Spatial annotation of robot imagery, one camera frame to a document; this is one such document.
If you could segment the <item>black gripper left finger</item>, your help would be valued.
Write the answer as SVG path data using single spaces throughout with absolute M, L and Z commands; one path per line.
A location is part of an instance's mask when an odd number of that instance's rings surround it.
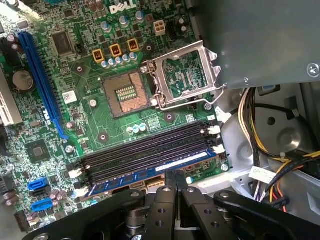
M 166 170 L 155 193 L 119 192 L 24 237 L 26 240 L 172 240 L 178 171 Z

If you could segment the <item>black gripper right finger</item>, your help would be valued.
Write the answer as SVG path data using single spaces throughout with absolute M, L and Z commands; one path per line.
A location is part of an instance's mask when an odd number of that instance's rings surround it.
M 318 240 L 320 227 L 236 192 L 221 190 L 209 197 L 188 186 L 176 171 L 180 220 L 194 226 L 200 240 Z

